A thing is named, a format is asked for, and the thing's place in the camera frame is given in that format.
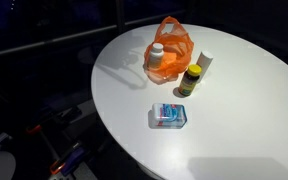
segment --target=orange plastic bag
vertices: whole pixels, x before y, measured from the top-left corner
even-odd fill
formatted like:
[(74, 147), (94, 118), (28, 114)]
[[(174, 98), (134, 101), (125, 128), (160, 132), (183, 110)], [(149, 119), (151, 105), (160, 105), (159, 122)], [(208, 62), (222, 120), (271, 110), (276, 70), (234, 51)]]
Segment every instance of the orange plastic bag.
[[(167, 23), (173, 23), (173, 29), (162, 34)], [(164, 56), (158, 69), (149, 69), (149, 53), (154, 43), (163, 44)], [(178, 74), (184, 72), (189, 65), (193, 47), (194, 43), (184, 27), (175, 18), (170, 16), (165, 18), (156, 31), (154, 42), (146, 48), (144, 54), (146, 74), (155, 83), (177, 79)]]

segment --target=table top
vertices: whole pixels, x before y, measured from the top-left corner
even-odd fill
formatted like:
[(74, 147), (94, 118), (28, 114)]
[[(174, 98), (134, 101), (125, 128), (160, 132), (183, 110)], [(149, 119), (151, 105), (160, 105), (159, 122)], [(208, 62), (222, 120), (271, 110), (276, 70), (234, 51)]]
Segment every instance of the table top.
[[(143, 70), (144, 52), (158, 25), (111, 41), (93, 68), (95, 106), (116, 141), (140, 164), (165, 179), (288, 179), (288, 66), (236, 36), (184, 25), (201, 51), (214, 56), (191, 96), (177, 81), (157, 85)], [(181, 129), (149, 125), (153, 103), (183, 104)]]

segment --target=bottle cap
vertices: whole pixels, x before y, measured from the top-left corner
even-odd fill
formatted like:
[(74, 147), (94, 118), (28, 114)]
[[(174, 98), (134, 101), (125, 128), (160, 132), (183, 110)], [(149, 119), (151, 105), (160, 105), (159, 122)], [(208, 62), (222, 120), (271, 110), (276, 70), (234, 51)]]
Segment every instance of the bottle cap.
[(153, 44), (153, 47), (152, 47), (152, 50), (154, 51), (154, 52), (162, 52), (163, 51), (163, 48), (164, 48), (164, 46), (163, 46), (163, 44), (161, 44), (161, 43), (154, 43)]
[(192, 64), (188, 66), (187, 73), (191, 76), (198, 76), (202, 72), (202, 68), (199, 65)]

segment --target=small box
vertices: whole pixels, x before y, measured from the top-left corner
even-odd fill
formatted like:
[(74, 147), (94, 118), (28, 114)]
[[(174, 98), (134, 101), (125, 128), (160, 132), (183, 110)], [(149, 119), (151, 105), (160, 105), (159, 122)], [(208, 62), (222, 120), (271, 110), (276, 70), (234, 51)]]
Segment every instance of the small box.
[(155, 126), (183, 127), (187, 122), (185, 108), (180, 104), (155, 103), (152, 111)]

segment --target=plastic bag handle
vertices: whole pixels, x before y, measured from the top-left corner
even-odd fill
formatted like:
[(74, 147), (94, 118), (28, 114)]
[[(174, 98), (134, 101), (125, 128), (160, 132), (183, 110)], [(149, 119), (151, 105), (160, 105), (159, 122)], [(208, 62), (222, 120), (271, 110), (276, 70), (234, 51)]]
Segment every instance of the plastic bag handle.
[(165, 25), (167, 23), (173, 23), (174, 26), (178, 26), (181, 30), (185, 31), (184, 27), (177, 21), (177, 19), (172, 18), (171, 16), (168, 16), (167, 18), (165, 18), (162, 23), (160, 24), (160, 26), (158, 27), (156, 34), (155, 34), (155, 41), (162, 35), (162, 31), (165, 28)]

